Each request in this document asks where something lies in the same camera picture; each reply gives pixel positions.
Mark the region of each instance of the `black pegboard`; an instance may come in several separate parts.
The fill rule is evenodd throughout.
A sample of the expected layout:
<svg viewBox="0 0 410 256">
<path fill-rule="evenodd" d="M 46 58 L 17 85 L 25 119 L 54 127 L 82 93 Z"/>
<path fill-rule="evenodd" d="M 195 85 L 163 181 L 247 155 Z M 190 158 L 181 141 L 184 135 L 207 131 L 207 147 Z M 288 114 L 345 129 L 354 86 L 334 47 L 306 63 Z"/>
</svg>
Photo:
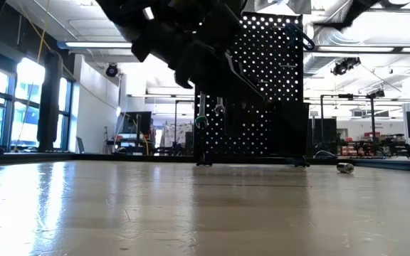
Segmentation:
<svg viewBox="0 0 410 256">
<path fill-rule="evenodd" d="M 303 45 L 283 28 L 293 22 L 302 28 L 302 16 L 243 13 L 244 32 L 235 40 L 230 54 L 243 74 L 255 83 L 261 94 L 272 102 L 303 102 Z M 196 92 L 195 117 L 199 114 Z M 214 112 L 216 98 L 207 95 L 206 116 L 209 126 L 195 129 L 194 153 L 208 155 L 270 156 L 269 134 L 273 134 L 273 113 L 263 107 L 226 102 L 236 125 L 225 126 L 224 114 Z"/>
</svg>

